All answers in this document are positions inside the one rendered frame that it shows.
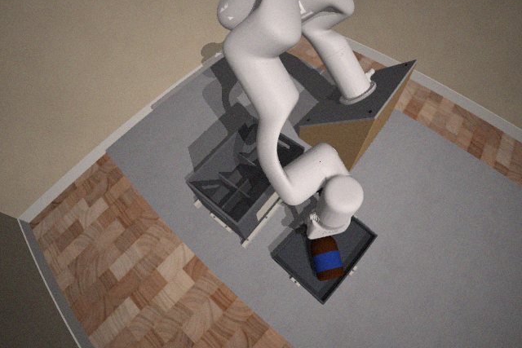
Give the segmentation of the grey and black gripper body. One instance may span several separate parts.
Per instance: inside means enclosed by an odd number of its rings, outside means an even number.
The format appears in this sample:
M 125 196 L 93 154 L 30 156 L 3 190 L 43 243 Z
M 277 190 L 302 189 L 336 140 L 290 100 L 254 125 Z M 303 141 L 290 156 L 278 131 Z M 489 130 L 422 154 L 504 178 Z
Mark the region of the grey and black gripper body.
M 315 219 L 309 220 L 308 216 L 306 217 L 304 224 L 307 224 L 307 237 L 308 237 L 308 239 L 312 240 L 312 239 L 317 239 L 317 238 L 321 238 L 321 237 L 325 237 L 325 236 L 332 236 L 332 235 L 344 232 L 348 228 L 350 222 L 351 222 L 351 219 L 349 219 L 343 227 L 341 227 L 338 230 L 333 230 L 333 231 L 324 229 L 322 226 L 319 225 L 318 222 L 316 222 Z

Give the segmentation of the brown bottle with blue label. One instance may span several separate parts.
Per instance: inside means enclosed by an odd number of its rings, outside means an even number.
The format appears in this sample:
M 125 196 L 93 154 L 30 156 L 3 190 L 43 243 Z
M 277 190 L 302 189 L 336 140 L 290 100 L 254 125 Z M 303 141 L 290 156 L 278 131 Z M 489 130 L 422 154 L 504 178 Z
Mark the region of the brown bottle with blue label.
M 313 239 L 310 249 L 319 281 L 333 279 L 344 274 L 338 246 L 332 236 Z

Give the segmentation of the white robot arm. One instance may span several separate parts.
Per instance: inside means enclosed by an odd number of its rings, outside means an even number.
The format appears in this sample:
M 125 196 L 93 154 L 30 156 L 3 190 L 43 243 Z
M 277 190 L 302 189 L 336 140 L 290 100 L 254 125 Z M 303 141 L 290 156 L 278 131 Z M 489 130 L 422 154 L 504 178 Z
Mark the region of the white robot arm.
M 299 205 L 318 192 L 309 219 L 331 231 L 360 208 L 364 192 L 327 143 L 314 145 L 282 168 L 277 142 L 299 92 L 279 55 L 303 35 L 338 87 L 340 103 L 366 98 L 377 86 L 370 80 L 374 70 L 364 73 L 346 38 L 331 30 L 354 8 L 353 0 L 220 0 L 217 8 L 220 24 L 231 30 L 223 55 L 259 117 L 256 150 L 263 172 L 288 205 Z

